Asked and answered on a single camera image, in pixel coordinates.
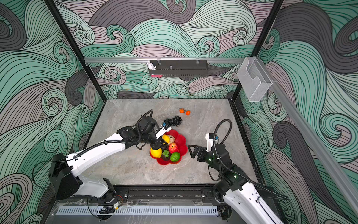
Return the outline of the green lime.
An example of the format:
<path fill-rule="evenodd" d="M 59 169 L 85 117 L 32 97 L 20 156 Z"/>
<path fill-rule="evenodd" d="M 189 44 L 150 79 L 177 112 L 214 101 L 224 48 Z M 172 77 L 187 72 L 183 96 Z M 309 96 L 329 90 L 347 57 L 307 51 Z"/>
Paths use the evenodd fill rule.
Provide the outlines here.
<path fill-rule="evenodd" d="M 179 152 L 174 152 L 171 154 L 170 161 L 177 162 L 181 159 L 181 154 Z"/>

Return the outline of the red flower-shaped bowl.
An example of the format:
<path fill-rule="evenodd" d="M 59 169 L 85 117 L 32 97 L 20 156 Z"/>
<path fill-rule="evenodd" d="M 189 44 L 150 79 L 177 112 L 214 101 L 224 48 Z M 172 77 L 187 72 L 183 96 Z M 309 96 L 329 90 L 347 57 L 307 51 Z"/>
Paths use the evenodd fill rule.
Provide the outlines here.
<path fill-rule="evenodd" d="M 166 166 L 168 164 L 178 164 L 182 160 L 182 158 L 186 155 L 186 153 L 188 152 L 188 148 L 187 148 L 187 145 L 186 145 L 186 138 L 183 135 L 179 134 L 175 130 L 170 130 L 170 131 L 166 132 L 165 134 L 166 135 L 172 135 L 175 138 L 175 143 L 178 145 L 179 153 L 181 154 L 181 159 L 179 161 L 177 161 L 177 162 L 171 162 L 170 160 L 164 161 L 161 158 L 153 158 L 150 155 L 150 153 L 149 153 L 149 155 L 150 155 L 151 158 L 155 159 L 158 164 L 160 164 L 162 166 Z M 167 143 L 163 147 L 162 151 L 164 151 L 166 149 L 168 150 L 168 146 L 169 146 L 169 144 Z"/>

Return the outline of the small yellow citrus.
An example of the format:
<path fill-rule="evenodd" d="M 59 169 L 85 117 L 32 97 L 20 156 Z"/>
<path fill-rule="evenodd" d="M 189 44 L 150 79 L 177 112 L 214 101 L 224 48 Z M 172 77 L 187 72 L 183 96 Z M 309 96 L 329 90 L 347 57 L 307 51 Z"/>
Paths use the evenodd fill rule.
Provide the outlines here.
<path fill-rule="evenodd" d="M 162 139 L 165 141 L 165 143 L 168 143 L 168 144 L 169 144 L 169 142 L 170 142 L 170 137 L 169 137 L 168 135 L 163 134 L 163 135 L 162 135 Z"/>

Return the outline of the red apple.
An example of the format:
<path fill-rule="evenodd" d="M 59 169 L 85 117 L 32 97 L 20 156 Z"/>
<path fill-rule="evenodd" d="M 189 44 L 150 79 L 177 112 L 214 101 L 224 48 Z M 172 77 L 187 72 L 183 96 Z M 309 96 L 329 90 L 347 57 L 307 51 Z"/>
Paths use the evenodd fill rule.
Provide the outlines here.
<path fill-rule="evenodd" d="M 175 142 L 171 143 L 171 144 L 168 146 L 168 151 L 169 151 L 170 154 L 179 152 L 178 145 L 177 145 Z"/>

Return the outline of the yellow lemon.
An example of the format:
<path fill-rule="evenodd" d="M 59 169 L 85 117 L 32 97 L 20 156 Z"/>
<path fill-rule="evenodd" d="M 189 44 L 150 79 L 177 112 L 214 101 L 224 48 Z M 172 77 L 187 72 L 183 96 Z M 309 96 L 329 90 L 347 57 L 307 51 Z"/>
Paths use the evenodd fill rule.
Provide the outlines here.
<path fill-rule="evenodd" d="M 153 158 L 161 158 L 162 156 L 162 148 L 159 148 L 159 149 L 150 149 L 150 155 L 153 157 Z"/>

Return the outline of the black grape bunch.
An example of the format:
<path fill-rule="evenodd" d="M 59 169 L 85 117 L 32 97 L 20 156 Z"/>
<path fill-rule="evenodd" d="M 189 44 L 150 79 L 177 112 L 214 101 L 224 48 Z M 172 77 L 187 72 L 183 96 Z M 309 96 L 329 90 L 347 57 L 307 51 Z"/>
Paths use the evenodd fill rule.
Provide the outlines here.
<path fill-rule="evenodd" d="M 172 119 L 165 119 L 163 122 L 163 126 L 180 126 L 182 123 L 182 118 L 180 116 L 175 116 Z"/>

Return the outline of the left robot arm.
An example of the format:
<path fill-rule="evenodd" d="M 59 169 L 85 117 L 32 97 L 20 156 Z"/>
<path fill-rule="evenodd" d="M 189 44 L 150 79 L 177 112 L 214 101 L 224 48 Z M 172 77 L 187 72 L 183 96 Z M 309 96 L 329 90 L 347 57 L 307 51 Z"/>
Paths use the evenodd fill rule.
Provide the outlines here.
<path fill-rule="evenodd" d="M 64 200 L 73 196 L 89 196 L 102 203 L 112 202 L 116 190 L 111 182 L 107 178 L 87 178 L 83 172 L 103 159 L 140 143 L 158 150 L 166 144 L 162 136 L 170 130 L 169 124 L 159 125 L 151 116 L 142 116 L 135 126 L 125 126 L 87 149 L 69 155 L 55 155 L 49 170 L 55 198 Z"/>

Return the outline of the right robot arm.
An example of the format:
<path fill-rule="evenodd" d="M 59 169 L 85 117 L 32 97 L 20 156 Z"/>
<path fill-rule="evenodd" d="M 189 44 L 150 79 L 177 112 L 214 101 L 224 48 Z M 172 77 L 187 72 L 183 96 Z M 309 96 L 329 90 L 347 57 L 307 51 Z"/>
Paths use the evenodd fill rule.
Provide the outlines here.
<path fill-rule="evenodd" d="M 246 173 L 232 163 L 224 144 L 210 149 L 189 145 L 190 156 L 205 162 L 219 172 L 220 181 L 214 186 L 216 201 L 225 203 L 247 224 L 282 224 L 283 221 L 265 202 Z"/>

